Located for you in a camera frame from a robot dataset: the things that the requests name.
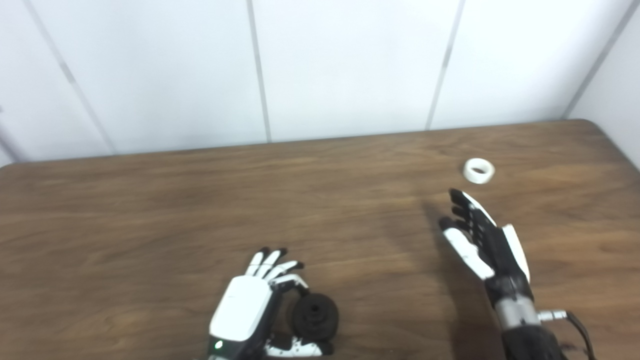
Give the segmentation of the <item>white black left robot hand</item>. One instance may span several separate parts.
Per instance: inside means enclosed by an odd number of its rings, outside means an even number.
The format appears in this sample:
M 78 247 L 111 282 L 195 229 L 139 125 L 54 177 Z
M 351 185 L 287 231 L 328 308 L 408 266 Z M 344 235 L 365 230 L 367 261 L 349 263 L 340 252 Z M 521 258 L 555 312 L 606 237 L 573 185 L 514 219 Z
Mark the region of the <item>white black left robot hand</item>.
M 208 360 L 310 358 L 334 353 L 339 312 L 328 296 L 311 292 L 295 269 L 297 260 L 280 263 L 285 248 L 264 247 L 250 260 L 243 275 L 229 282 L 209 324 Z M 291 333 L 274 330 L 286 292 L 300 297 L 290 314 Z

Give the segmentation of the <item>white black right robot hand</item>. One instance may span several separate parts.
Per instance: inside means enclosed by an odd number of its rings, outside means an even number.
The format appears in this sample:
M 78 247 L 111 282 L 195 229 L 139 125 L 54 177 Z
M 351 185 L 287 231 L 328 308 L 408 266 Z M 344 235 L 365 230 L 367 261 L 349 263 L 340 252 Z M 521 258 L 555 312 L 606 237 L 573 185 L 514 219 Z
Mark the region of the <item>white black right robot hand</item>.
M 451 212 L 439 227 L 464 264 L 482 280 L 492 306 L 503 298 L 534 301 L 530 269 L 512 224 L 499 226 L 468 193 L 451 188 Z

